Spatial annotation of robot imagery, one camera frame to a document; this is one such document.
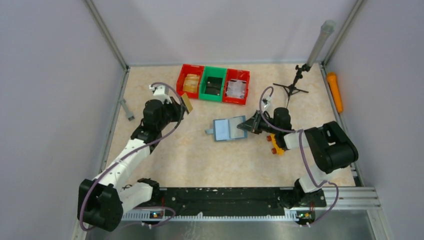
wall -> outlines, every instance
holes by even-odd
[[[355,0],[94,0],[130,65],[305,62]],[[327,44],[320,59],[329,49]]]
[[[1,1],[1,239],[71,238],[122,77],[83,1]]]
[[[424,1],[369,0],[328,66],[394,239],[422,239]]]

yellow object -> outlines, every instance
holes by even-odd
[[[284,154],[284,150],[277,145],[276,135],[275,134],[272,134],[272,133],[270,135],[271,135],[272,145],[277,150],[277,154],[280,155],[280,156],[282,156]]]
[[[185,107],[187,108],[188,114],[192,112],[193,106],[190,102],[189,96],[187,96],[187,93],[184,92],[184,94],[181,96],[182,101],[184,102]]]
[[[332,98],[334,99],[335,109],[338,113],[343,112],[342,98],[340,97],[339,87],[337,86],[337,75],[334,72],[327,74],[327,82],[330,85]]]
[[[200,76],[196,74],[187,74],[187,76],[184,79],[184,84],[182,86],[182,90],[184,92],[189,93],[197,93],[198,92],[198,85],[200,81]]]

plastic container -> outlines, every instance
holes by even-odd
[[[223,100],[223,91],[224,91],[224,82],[227,75],[227,68],[221,67],[213,67],[213,66],[205,66],[203,71],[203,76],[200,81],[200,93],[198,95],[199,99],[222,102]],[[217,78],[222,79],[220,86],[218,86],[217,90],[219,91],[217,94],[208,94],[208,78]]]
[[[251,78],[251,76],[250,76],[249,71],[228,68],[227,71],[226,71],[226,76],[225,76],[222,101],[224,103],[233,103],[233,104],[245,105],[246,100],[248,99],[248,94],[249,94],[249,80],[250,80],[250,78]],[[231,79],[237,79],[237,80],[242,80],[242,81],[246,82],[246,85],[245,85],[245,88],[244,88],[244,98],[236,98],[236,97],[227,96],[226,92],[227,92],[227,88],[228,88],[228,82],[231,81]]]
[[[202,81],[203,72],[205,70],[205,66],[200,65],[191,65],[191,64],[183,64],[181,68],[181,72],[179,73],[178,80],[176,81],[176,92],[182,96],[184,93],[187,93],[187,96],[192,99],[199,98],[199,86]],[[197,84],[197,92],[188,92],[183,91],[184,81],[187,77],[187,74],[195,74],[199,76],[199,82]]]

yellow connector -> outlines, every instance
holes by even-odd
[[[272,149],[272,154],[278,154],[280,156],[282,156],[284,154],[284,150],[277,145],[275,134],[271,133],[271,135],[267,136],[266,139],[268,141],[271,141],[272,145],[274,146],[274,148]]]

open box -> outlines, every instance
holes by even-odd
[[[205,66],[200,81],[199,99],[222,102],[227,69]]]
[[[200,65],[191,65],[191,64],[183,64],[181,68],[181,72],[179,73],[178,80],[176,81],[176,92],[182,96],[184,93],[187,93],[187,96],[192,99],[199,98],[199,86],[202,80],[203,71],[205,66]],[[197,92],[189,92],[184,91],[184,81],[188,74],[194,74],[199,76],[199,81],[197,83]]]
[[[225,102],[225,103],[245,105],[246,100],[248,98],[248,93],[249,93],[250,77],[251,76],[250,76],[249,71],[228,68],[227,72],[226,72],[226,76],[225,76],[224,88],[223,88],[223,93],[222,93],[223,94],[222,95],[222,101]],[[243,98],[227,96],[227,89],[228,89],[229,82],[234,81],[234,80],[241,80],[241,81],[245,82]]]

